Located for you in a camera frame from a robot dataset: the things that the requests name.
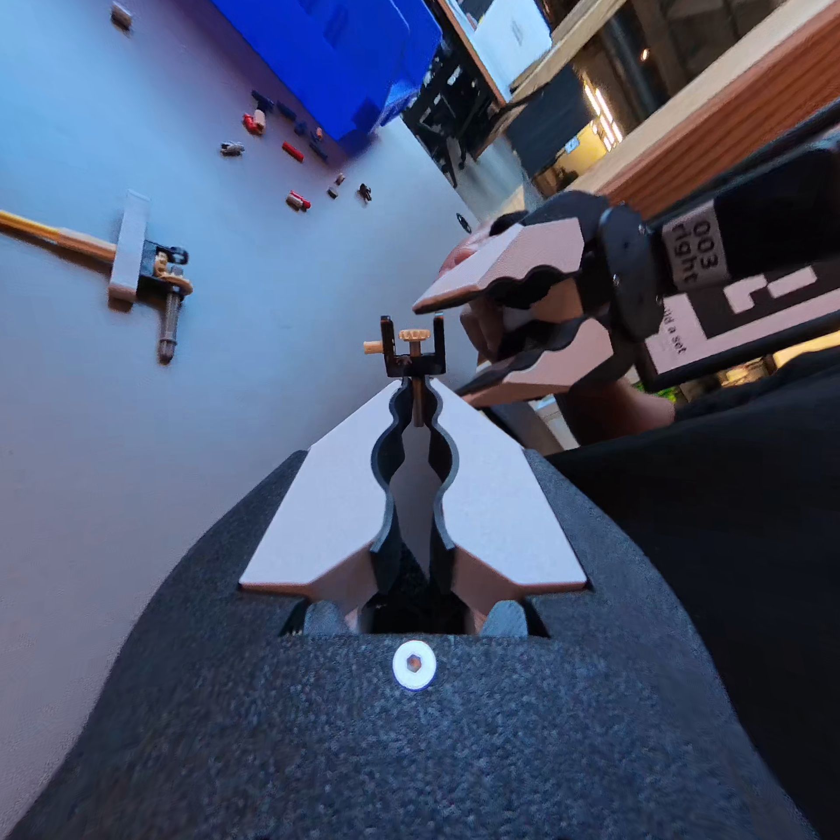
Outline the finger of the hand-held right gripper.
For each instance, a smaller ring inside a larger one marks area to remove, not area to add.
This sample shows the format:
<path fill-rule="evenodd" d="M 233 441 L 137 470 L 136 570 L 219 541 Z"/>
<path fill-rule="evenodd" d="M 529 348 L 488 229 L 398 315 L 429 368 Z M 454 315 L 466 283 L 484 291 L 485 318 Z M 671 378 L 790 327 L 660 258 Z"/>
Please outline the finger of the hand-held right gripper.
<path fill-rule="evenodd" d="M 540 272 L 565 278 L 581 266 L 585 239 L 576 217 L 514 224 L 447 270 L 413 304 L 415 314 L 461 306 L 496 287 L 519 289 Z"/>
<path fill-rule="evenodd" d="M 610 332 L 595 318 L 531 320 L 507 332 L 497 360 L 457 394 L 475 408 L 537 401 L 568 391 L 613 353 Z"/>

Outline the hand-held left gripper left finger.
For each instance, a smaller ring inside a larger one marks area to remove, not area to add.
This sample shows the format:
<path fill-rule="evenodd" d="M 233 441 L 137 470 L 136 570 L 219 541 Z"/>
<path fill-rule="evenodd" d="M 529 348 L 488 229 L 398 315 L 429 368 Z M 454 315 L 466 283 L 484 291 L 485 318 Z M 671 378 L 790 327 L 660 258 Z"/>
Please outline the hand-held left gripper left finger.
<path fill-rule="evenodd" d="M 342 614 L 387 594 L 403 553 L 391 483 L 412 418 L 412 386 L 393 381 L 313 444 L 239 586 L 333 602 Z"/>

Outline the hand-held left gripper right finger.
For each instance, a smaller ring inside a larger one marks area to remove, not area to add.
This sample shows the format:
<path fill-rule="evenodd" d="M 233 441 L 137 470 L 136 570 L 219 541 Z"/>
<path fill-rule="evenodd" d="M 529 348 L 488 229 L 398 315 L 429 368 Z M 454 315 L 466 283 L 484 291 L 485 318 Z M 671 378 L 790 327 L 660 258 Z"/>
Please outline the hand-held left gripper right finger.
<path fill-rule="evenodd" d="M 475 619 L 499 602 L 581 592 L 587 575 L 522 447 L 440 381 L 426 385 L 433 504 L 430 573 Z"/>

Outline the black lego frame assembly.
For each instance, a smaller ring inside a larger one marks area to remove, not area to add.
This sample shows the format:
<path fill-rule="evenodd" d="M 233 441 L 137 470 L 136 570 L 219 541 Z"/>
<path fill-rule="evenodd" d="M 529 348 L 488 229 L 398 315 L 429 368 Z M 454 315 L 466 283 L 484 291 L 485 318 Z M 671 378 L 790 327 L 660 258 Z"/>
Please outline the black lego frame assembly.
<path fill-rule="evenodd" d="M 389 316 L 381 316 L 381 338 L 363 342 L 365 354 L 384 356 L 385 371 L 390 378 L 409 378 L 413 391 L 413 425 L 425 425 L 427 378 L 446 372 L 445 320 L 442 313 L 434 316 L 430 339 L 423 343 L 406 343 L 398 339 Z"/>

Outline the grey lego beam assembly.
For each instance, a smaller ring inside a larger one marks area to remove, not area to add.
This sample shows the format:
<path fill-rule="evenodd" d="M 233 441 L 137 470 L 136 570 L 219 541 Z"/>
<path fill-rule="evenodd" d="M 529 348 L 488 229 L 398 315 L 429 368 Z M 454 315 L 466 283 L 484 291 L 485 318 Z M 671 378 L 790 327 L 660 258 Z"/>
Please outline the grey lego beam assembly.
<path fill-rule="evenodd" d="M 188 252 L 147 238 L 150 211 L 147 197 L 128 191 L 115 243 L 7 211 L 1 212 L 1 224 L 16 234 L 109 266 L 108 298 L 112 303 L 128 307 L 138 301 L 161 301 L 163 315 L 156 354 L 160 364 L 168 365 L 175 356 L 182 304 L 194 288 L 184 276 Z"/>

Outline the person's right forearm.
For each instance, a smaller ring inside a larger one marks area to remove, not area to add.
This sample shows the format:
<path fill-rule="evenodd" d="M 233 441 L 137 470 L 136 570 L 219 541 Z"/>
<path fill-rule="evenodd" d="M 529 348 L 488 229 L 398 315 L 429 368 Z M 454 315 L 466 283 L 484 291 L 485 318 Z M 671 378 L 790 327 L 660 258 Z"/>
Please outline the person's right forearm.
<path fill-rule="evenodd" d="M 676 418 L 670 400 L 640 392 L 625 379 L 576 385 L 559 395 L 559 405 L 581 447 L 666 427 Z"/>

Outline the scattered small lego pieces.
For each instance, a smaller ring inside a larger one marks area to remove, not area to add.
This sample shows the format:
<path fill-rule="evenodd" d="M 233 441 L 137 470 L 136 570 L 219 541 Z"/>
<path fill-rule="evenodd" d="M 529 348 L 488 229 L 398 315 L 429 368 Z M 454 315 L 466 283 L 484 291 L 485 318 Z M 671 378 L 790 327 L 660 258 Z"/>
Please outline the scattered small lego pieces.
<path fill-rule="evenodd" d="M 297 112 L 285 103 L 272 100 L 256 89 L 253 89 L 250 95 L 254 101 L 254 107 L 251 112 L 245 112 L 241 119 L 242 126 L 248 136 L 256 138 L 263 137 L 266 133 L 267 115 L 278 113 L 284 120 L 289 122 L 293 133 L 297 137 L 297 140 L 294 142 L 288 140 L 283 141 L 281 149 L 284 154 L 288 155 L 297 163 L 303 164 L 307 159 L 303 150 L 303 145 L 306 144 L 311 153 L 310 156 L 314 155 L 321 163 L 329 163 L 329 156 L 324 145 L 325 133 L 319 125 L 316 125 L 314 130 L 310 130 L 308 122 L 305 119 L 299 119 Z M 243 143 L 237 141 L 223 141 L 218 145 L 218 152 L 224 158 L 239 157 L 244 155 L 245 146 Z M 333 201 L 338 199 L 340 188 L 345 180 L 345 174 L 340 171 L 329 184 L 327 195 Z M 359 185 L 356 195 L 360 198 L 363 205 L 371 203 L 372 190 L 366 183 Z M 306 214 L 312 209 L 312 203 L 309 199 L 294 190 L 289 190 L 286 196 L 286 205 L 299 214 Z"/>

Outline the person's right hand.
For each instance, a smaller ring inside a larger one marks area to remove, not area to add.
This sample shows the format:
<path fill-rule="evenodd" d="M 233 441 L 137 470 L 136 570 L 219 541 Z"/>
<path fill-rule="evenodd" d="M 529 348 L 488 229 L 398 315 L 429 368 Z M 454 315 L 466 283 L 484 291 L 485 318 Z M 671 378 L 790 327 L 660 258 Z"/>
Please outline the person's right hand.
<path fill-rule="evenodd" d="M 441 265 L 440 276 L 456 268 L 491 243 L 512 225 L 522 221 L 527 211 L 506 213 L 492 222 L 481 225 L 449 253 Z M 460 310 L 459 320 L 472 345 L 478 351 L 478 364 L 494 363 L 505 333 L 503 316 L 497 304 L 485 297 L 477 297 Z"/>

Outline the black office chair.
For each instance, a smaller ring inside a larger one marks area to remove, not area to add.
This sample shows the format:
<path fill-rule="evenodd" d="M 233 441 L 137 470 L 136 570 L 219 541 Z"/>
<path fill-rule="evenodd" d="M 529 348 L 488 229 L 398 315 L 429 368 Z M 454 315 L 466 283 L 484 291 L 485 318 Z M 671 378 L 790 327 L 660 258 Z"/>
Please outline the black office chair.
<path fill-rule="evenodd" d="M 457 174 L 465 169 L 467 159 L 477 160 L 490 138 L 495 104 L 470 58 L 442 44 L 402 118 L 456 188 Z"/>

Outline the blue plastic bin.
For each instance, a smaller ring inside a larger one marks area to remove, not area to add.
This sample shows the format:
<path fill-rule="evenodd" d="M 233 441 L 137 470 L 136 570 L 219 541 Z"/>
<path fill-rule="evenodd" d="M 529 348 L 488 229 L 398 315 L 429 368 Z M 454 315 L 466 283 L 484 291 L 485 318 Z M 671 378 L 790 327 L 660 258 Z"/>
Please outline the blue plastic bin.
<path fill-rule="evenodd" d="M 310 153 L 353 151 L 416 98 L 443 32 L 422 1 L 215 1 L 215 8 L 283 85 L 252 90 L 245 125 L 278 113 Z"/>

